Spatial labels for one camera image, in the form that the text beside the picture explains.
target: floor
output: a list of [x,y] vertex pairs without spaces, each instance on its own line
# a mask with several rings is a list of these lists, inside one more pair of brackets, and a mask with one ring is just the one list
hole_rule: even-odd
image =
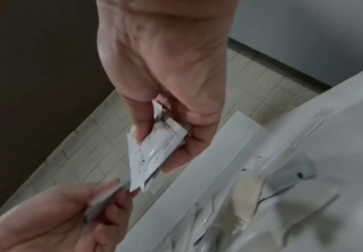
[[[227,49],[227,97],[219,129],[236,110],[265,125],[317,96],[323,91],[319,86],[314,80],[231,40]],[[131,125],[114,91],[9,198],[0,215],[55,185],[129,176],[125,135]],[[171,174],[160,174],[151,194],[140,193],[134,199],[129,228],[186,166]]]

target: stack of packets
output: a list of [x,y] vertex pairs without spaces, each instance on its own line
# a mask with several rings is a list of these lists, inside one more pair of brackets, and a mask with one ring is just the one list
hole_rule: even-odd
[[130,191],[141,188],[146,192],[159,174],[161,166],[172,153],[184,144],[189,125],[176,121],[169,111],[153,102],[155,123],[151,133],[141,142],[133,138],[133,126],[127,134],[130,162]]

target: brown panel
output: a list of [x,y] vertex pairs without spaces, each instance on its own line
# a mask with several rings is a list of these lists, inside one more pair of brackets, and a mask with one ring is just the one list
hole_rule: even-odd
[[94,1],[0,1],[0,206],[113,90]]

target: wrist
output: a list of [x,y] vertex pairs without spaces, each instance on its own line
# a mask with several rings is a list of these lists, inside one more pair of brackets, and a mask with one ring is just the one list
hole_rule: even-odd
[[239,0],[97,0],[98,8],[192,19],[233,16]]

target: skin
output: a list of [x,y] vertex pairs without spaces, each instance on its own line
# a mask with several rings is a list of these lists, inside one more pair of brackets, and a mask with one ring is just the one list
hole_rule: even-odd
[[118,183],[59,186],[16,206],[0,217],[0,252],[113,252],[126,235],[134,194],[117,193],[95,223],[85,224],[83,213]]
[[98,0],[98,51],[142,141],[152,100],[192,125],[163,166],[191,161],[212,141],[225,99],[226,49],[236,0]]

